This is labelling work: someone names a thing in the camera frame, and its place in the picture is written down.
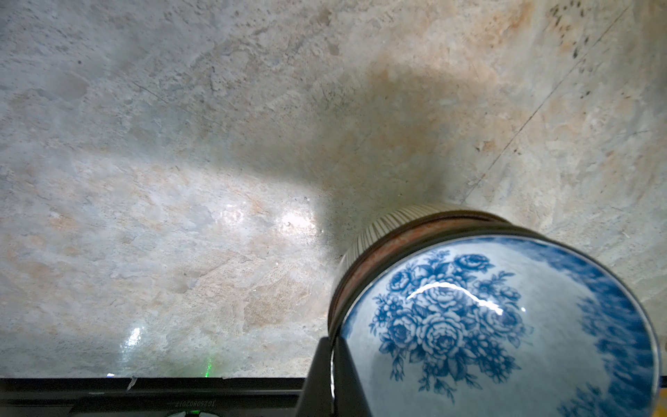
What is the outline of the blue floral bowl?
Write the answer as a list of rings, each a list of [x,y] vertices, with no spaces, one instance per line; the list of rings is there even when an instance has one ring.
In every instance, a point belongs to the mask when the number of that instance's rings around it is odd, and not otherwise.
[[[656,338],[578,251],[527,236],[429,243],[380,268],[340,333],[374,416],[649,416]]]

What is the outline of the pink patterned bowl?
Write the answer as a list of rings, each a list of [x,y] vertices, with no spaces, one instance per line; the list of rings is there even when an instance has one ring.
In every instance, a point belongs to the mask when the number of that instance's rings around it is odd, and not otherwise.
[[[336,335],[361,292],[380,272],[419,250],[442,241],[514,231],[517,226],[493,215],[477,212],[437,213],[420,217],[389,231],[358,255],[345,255],[340,281],[328,311],[328,334]]]

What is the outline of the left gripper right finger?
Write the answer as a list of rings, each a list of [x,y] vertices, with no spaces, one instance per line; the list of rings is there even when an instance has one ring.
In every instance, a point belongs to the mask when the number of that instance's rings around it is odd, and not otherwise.
[[[352,354],[342,337],[335,339],[335,416],[372,416]]]

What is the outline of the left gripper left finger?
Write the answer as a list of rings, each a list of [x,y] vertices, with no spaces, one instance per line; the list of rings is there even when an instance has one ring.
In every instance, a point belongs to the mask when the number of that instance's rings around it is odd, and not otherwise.
[[[328,337],[319,340],[296,406],[297,417],[330,417],[332,414],[331,357]]]

